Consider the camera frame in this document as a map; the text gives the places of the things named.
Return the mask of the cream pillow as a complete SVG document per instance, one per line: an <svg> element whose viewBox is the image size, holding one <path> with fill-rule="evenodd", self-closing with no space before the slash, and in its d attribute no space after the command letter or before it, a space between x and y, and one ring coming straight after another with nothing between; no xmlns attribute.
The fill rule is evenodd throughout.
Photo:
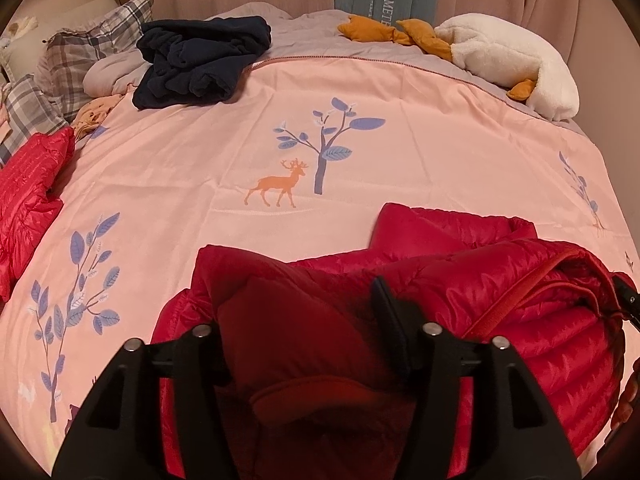
<svg viewBox="0 0 640 480"><path fill-rule="evenodd" d="M84 30L93 28L106 14L115 10L115 0L92 0L60 14L57 18L39 23L38 26L20 38L13 39L1 48L1 68L8 81L32 74L43 54L47 41L62 29Z"/></svg>

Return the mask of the beige crumpled garment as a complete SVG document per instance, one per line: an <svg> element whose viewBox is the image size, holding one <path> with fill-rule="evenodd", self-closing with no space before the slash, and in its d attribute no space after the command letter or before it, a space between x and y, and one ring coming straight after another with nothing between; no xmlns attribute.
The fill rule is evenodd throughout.
<svg viewBox="0 0 640 480"><path fill-rule="evenodd" d="M138 49L112 54L91 66L82 88L92 98L126 94L130 87L140 84L150 67Z"/></svg>

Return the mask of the grey plaid pillow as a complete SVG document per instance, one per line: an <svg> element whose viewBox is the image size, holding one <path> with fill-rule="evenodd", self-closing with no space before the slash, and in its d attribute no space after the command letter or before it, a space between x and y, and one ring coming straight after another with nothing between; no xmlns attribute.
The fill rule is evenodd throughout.
<svg viewBox="0 0 640 480"><path fill-rule="evenodd" d="M1 166L35 133L55 133L68 122L35 82L33 74L1 91Z"/></svg>
<svg viewBox="0 0 640 480"><path fill-rule="evenodd" d="M152 21L153 4L154 0L129 0L94 24L63 28L44 43L35 81L68 122L90 101L82 84L90 68L136 45L142 25Z"/></svg>

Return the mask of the white plush goose toy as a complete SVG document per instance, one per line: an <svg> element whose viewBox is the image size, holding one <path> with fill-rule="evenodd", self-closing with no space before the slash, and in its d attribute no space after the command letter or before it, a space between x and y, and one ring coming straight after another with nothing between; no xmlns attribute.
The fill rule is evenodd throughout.
<svg viewBox="0 0 640 480"><path fill-rule="evenodd" d="M434 27L418 18L396 26L351 15L337 26L352 41L416 46L506 89L544 118L559 122L579 112L579 91L560 52L534 32L495 16L467 13Z"/></svg>

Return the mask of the dark red puffer jacket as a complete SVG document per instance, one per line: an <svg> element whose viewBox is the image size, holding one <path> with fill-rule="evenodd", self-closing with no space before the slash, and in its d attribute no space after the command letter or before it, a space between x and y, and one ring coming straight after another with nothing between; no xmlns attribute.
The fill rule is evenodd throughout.
<svg viewBox="0 0 640 480"><path fill-rule="evenodd" d="M386 365L371 285L454 336L509 339L575 453L614 413L625 365L614 288L627 275L520 218L385 205L367 248L294 262L203 247L153 338L220 328L222 419L244 479L388 479L413 403Z"/></svg>

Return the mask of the bright red puffer jacket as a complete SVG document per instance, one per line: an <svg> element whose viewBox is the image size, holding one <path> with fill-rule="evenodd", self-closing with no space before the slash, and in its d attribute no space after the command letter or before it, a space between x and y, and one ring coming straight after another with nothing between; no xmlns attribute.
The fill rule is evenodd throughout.
<svg viewBox="0 0 640 480"><path fill-rule="evenodd" d="M74 130L36 133L1 169L0 294L6 304L43 235L63 208L49 195L75 153Z"/></svg>

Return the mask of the pink printed duvet cover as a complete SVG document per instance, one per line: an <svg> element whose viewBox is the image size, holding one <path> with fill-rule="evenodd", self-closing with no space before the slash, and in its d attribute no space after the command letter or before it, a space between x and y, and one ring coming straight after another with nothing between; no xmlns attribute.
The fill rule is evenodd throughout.
<svg viewBox="0 0 640 480"><path fill-rule="evenodd" d="M1 409L53 466L70 411L129 337L149 338L198 250L283 261L360 249L387 203L520 217L639 273L598 148L439 58L355 44L322 11L272 24L236 96L123 100L58 178L63 207L1 315Z"/></svg>

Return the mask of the small peach cloth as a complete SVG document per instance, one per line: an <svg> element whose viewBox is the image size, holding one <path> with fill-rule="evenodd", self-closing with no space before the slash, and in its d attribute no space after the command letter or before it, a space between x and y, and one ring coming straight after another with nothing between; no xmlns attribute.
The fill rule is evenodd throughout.
<svg viewBox="0 0 640 480"><path fill-rule="evenodd" d="M124 96L122 94L101 96L81 107L74 120L70 123L74 129L75 139L80 141L99 128L99 126L104 123L108 114L114 110L123 98Z"/></svg>

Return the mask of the navy blue fleece garment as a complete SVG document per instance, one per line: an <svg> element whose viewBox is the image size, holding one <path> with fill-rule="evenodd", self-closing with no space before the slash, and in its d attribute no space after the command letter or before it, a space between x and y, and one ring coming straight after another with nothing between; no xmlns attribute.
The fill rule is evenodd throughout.
<svg viewBox="0 0 640 480"><path fill-rule="evenodd" d="M271 27L258 15L145 23L137 48L150 67L132 104L138 110L159 110L227 101L244 70L270 46Z"/></svg>

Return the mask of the black right gripper tip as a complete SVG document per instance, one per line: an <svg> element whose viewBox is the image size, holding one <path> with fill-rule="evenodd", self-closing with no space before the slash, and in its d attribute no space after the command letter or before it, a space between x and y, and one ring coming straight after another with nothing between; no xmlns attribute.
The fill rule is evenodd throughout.
<svg viewBox="0 0 640 480"><path fill-rule="evenodd" d="M612 277L616 298L627 321L631 322L637 332L640 332L640 300L639 293L629 284L623 274Z"/></svg>

